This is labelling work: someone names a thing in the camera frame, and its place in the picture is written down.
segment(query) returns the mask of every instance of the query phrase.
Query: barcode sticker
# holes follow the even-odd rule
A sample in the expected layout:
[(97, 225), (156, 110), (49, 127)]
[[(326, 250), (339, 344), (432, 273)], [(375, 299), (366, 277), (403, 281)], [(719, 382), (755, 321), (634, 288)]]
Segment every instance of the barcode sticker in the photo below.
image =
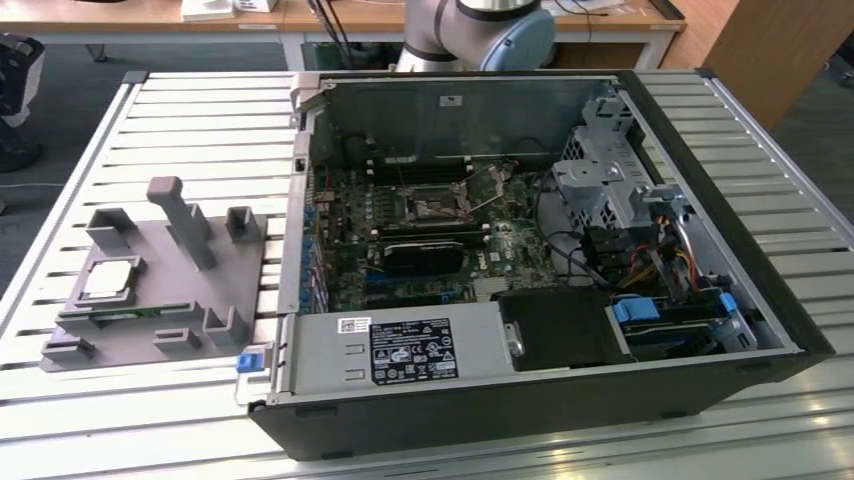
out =
[(371, 317), (339, 318), (338, 333), (367, 333)]

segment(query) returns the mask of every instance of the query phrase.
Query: gray fixture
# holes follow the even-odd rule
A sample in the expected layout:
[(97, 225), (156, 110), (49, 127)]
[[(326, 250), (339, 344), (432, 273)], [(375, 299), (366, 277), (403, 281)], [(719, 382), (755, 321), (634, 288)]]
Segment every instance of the gray fixture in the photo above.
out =
[(148, 185), (167, 221), (95, 211), (95, 245), (43, 349), (44, 370), (235, 355), (251, 342), (267, 219), (248, 207), (205, 218), (181, 186), (177, 177)]

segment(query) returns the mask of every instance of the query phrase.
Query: white label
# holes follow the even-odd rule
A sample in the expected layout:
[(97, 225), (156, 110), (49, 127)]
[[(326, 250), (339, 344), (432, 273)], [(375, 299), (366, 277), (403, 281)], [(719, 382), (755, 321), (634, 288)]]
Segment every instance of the white label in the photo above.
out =
[(367, 333), (371, 317), (339, 318), (338, 333)]
[(418, 157), (415, 155), (408, 157), (387, 157), (383, 159), (383, 161), (386, 162), (386, 165), (395, 165), (399, 163), (415, 163), (416, 160), (418, 160)]
[(430, 365), (431, 370), (452, 370), (456, 368), (456, 362), (439, 362)]
[(240, 30), (275, 30), (275, 25), (265, 25), (263, 23), (241, 23), (237, 25)]
[(463, 96), (462, 95), (444, 95), (439, 97), (439, 106), (440, 107), (462, 107), (463, 106)]

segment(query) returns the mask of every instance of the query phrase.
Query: motherboard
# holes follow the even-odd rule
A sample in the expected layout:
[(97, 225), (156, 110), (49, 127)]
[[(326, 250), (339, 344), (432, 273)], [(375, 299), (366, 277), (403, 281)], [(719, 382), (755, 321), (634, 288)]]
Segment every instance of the motherboard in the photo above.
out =
[(554, 285), (536, 173), (508, 159), (386, 158), (314, 178), (328, 311), (490, 301)]

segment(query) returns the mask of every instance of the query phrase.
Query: green circuit board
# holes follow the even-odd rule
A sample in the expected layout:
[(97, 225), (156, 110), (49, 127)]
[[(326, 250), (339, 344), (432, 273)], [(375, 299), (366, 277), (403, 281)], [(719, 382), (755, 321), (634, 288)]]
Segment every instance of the green circuit board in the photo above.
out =
[[(478, 279), (496, 280), (507, 288), (555, 284), (554, 264), (530, 218), (531, 174), (512, 175), (490, 161), (472, 164), (464, 188), (442, 184), (382, 186), (358, 171), (319, 172), (315, 184), (324, 186), (318, 198), (323, 200), (320, 238), (331, 311), (474, 302), (483, 293), (475, 290)], [(423, 204), (419, 198), (427, 199)], [(468, 213), (455, 217), (460, 204)], [(484, 248), (464, 250), (455, 273), (388, 278), (380, 261), (384, 243), (375, 241), (372, 231), (379, 225), (388, 231), (418, 221), (476, 226)]]

